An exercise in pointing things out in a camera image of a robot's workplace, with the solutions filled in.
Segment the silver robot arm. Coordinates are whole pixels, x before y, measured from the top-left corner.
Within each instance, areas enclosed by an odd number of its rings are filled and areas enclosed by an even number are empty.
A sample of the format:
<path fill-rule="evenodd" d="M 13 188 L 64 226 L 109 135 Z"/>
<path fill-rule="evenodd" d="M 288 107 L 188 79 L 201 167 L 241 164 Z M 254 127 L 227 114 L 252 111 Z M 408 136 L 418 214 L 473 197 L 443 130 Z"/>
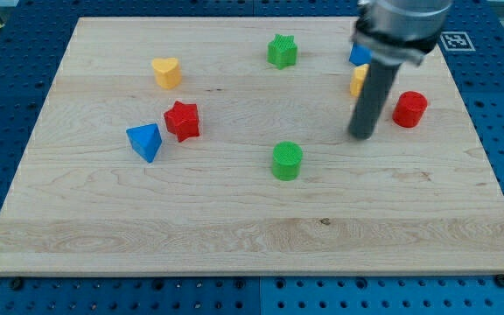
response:
<path fill-rule="evenodd" d="M 387 66 L 423 63 L 436 46 L 452 0 L 365 0 L 351 40 Z"/>

